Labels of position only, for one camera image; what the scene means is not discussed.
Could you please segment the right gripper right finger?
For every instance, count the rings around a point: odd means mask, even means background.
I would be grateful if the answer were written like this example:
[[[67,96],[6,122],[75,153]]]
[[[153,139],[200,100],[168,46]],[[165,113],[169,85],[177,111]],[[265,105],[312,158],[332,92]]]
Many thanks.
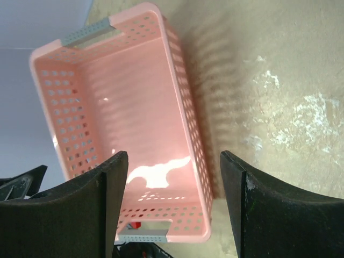
[[[343,200],[277,179],[229,151],[220,155],[238,257],[343,257]]]

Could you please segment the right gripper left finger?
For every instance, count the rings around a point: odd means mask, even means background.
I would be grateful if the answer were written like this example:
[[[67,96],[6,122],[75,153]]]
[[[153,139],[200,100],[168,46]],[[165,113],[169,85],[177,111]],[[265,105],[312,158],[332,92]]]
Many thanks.
[[[127,153],[41,191],[46,171],[1,179],[1,257],[112,257]]]

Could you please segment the pink perforated basket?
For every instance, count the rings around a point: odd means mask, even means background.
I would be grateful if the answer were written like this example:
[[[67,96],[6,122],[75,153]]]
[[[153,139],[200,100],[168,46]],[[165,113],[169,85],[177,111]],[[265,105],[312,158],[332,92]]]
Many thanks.
[[[117,240],[209,239],[212,191],[188,74],[155,4],[35,49],[30,69],[67,179],[127,152]]]

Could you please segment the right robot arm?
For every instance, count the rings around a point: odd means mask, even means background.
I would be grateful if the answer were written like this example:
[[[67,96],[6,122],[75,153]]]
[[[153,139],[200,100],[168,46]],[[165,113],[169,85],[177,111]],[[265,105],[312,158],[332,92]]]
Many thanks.
[[[238,257],[343,257],[343,200],[285,183],[229,151],[220,155]],[[167,235],[129,228],[158,216],[190,240],[204,232],[195,205],[122,208],[128,156],[120,152],[41,191],[47,167],[1,180],[1,257],[166,257]]]

